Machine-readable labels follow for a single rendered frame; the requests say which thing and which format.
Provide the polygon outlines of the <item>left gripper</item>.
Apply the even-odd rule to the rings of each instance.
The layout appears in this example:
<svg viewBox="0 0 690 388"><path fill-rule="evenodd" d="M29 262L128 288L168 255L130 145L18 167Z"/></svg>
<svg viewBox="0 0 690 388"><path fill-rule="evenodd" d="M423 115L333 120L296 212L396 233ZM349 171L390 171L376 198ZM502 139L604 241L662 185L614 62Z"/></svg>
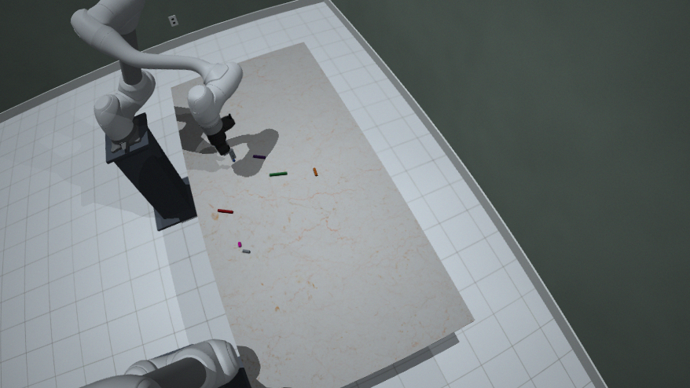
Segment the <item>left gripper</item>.
<svg viewBox="0 0 690 388"><path fill-rule="evenodd" d="M236 123L231 117L231 114L229 114L228 116L222 117L222 119L219 115L218 122L213 126L200 126L202 131L207 135L207 138L210 141L211 145L214 145L216 147L219 154L221 156L226 156L227 154L229 154L232 160L236 159L236 156L233 149L229 147L229 144L226 140L225 132L231 129L235 124Z"/></svg>

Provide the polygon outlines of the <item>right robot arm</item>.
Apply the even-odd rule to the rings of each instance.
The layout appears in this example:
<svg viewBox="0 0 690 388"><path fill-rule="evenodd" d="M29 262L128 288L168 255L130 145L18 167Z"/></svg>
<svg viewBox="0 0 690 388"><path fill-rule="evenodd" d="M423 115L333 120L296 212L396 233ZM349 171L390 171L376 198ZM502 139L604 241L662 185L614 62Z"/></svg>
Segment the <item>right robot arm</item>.
<svg viewBox="0 0 690 388"><path fill-rule="evenodd" d="M209 339L177 352L138 361L124 375L80 388L219 388L240 368L235 349L225 340Z"/></svg>

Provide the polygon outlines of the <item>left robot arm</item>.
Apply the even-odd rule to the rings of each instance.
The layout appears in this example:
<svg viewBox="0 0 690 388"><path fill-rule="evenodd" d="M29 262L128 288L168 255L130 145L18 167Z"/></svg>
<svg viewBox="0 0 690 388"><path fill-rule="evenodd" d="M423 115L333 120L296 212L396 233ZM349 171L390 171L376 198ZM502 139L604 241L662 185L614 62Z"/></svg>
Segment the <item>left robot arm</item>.
<svg viewBox="0 0 690 388"><path fill-rule="evenodd" d="M202 127L218 122L222 106L243 77L241 66L235 62L211 64L195 57L138 51L135 28L144 6L145 0L100 0L89 10L79 9L71 18L75 33L85 43L117 59L121 67L118 91L100 97L94 105L95 118L112 141L112 153L128 151L128 146L141 141L139 119L133 118L156 86L152 74L142 68L190 70L201 75L205 86L194 86L187 99L193 118Z"/></svg>

